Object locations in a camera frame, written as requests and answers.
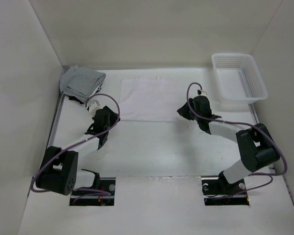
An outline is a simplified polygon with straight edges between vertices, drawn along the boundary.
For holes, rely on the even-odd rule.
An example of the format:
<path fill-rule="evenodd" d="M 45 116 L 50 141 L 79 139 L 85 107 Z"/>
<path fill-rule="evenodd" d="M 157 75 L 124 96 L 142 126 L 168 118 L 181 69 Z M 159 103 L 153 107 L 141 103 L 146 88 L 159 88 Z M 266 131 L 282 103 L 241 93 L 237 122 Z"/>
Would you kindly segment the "white tank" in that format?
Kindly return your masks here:
<path fill-rule="evenodd" d="M 101 86 L 98 86 L 89 96 L 89 98 L 91 98 L 93 95 L 97 94 L 98 92 L 100 92 L 101 90 Z"/>
<path fill-rule="evenodd" d="M 123 121 L 174 122 L 185 95 L 177 83 L 164 79 L 121 81 L 119 107 Z"/>

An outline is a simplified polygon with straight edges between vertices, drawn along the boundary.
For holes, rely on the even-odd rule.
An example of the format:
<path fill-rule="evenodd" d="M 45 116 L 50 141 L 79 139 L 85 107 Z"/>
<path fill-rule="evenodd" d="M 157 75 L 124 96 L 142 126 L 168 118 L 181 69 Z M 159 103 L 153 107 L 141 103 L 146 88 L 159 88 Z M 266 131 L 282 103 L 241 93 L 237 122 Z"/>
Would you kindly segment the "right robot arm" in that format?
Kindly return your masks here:
<path fill-rule="evenodd" d="M 210 102 L 203 95 L 189 98 L 177 113 L 187 120 L 196 121 L 201 131 L 238 145 L 240 159 L 222 171 L 214 183 L 208 184 L 222 193 L 230 193 L 242 179 L 281 157 L 265 125 L 221 120 L 221 116 L 212 113 Z"/>

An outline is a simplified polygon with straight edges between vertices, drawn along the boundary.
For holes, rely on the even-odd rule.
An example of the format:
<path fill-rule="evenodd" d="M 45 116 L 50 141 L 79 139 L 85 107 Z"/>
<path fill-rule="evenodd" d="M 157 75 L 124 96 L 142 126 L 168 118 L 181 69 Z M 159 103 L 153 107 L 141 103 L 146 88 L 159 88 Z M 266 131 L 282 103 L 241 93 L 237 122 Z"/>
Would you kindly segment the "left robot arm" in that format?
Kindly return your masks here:
<path fill-rule="evenodd" d="M 89 195 L 100 190 L 100 182 L 92 171 L 79 169 L 83 158 L 100 150 L 107 142 L 109 131 L 120 121 L 120 113 L 108 106 L 96 110 L 93 123 L 85 134 L 67 147 L 50 146 L 45 150 L 43 161 L 31 183 L 34 192 L 54 192 L 69 195 L 84 189 Z"/>

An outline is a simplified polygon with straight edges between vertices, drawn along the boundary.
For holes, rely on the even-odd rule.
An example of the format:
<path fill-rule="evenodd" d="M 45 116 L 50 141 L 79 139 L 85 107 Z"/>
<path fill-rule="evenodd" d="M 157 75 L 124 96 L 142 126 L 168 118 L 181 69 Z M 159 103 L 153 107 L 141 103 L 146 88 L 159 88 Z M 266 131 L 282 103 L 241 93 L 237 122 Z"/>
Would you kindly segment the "folded white tank top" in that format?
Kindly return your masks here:
<path fill-rule="evenodd" d="M 91 98 L 93 95 L 97 94 L 98 92 L 100 92 L 101 90 L 101 86 L 98 86 L 89 96 L 89 98 Z"/>

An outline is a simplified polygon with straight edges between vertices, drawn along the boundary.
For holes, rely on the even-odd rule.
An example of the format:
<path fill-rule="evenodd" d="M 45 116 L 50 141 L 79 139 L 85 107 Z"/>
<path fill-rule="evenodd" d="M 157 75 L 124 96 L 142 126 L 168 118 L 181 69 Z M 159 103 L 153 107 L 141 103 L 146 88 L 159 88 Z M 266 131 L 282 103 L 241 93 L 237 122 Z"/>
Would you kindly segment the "folded black tank top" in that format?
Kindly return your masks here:
<path fill-rule="evenodd" d="M 89 98 L 90 94 L 87 94 L 87 95 L 75 94 L 73 96 L 68 96 L 68 98 L 69 100 L 76 101 L 79 104 L 84 104 L 85 101 Z"/>

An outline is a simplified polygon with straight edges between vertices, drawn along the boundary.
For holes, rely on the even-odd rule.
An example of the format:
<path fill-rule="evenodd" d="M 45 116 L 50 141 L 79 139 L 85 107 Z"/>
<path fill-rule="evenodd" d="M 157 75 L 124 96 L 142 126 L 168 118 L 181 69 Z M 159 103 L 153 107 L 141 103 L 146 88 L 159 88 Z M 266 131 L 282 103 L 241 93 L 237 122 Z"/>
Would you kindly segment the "folded grey tank top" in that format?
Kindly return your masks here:
<path fill-rule="evenodd" d="M 105 78 L 106 74 L 103 72 L 75 65 L 60 77 L 59 89 L 67 97 L 75 94 L 87 95 L 102 85 Z"/>

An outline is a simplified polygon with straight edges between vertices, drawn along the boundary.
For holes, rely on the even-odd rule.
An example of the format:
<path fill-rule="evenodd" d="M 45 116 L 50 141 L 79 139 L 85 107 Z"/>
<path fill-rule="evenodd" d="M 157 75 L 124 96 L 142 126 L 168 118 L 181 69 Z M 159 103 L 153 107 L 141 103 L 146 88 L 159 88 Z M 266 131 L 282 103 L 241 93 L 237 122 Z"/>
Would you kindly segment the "white plastic basket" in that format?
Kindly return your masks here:
<path fill-rule="evenodd" d="M 211 60 L 222 105 L 249 105 L 268 98 L 268 91 L 251 55 L 215 53 Z"/>

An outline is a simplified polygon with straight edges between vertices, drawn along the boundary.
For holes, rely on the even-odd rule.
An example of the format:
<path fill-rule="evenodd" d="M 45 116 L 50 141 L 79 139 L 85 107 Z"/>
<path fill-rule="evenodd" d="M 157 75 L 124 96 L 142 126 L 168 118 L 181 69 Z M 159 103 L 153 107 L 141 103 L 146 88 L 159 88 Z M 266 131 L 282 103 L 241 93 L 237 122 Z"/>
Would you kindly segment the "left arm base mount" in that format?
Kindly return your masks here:
<path fill-rule="evenodd" d="M 116 178 L 101 177 L 98 172 L 83 169 L 77 172 L 70 194 L 70 206 L 114 206 Z"/>

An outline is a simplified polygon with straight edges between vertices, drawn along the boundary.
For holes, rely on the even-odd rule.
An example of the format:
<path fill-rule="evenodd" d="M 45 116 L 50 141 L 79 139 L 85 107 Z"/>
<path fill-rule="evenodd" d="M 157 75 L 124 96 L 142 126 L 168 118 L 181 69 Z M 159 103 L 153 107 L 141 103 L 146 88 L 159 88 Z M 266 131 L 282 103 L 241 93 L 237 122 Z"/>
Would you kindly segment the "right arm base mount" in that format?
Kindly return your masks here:
<path fill-rule="evenodd" d="M 201 178 L 202 193 L 206 206 L 249 206 L 244 179 L 228 184 L 218 177 Z"/>

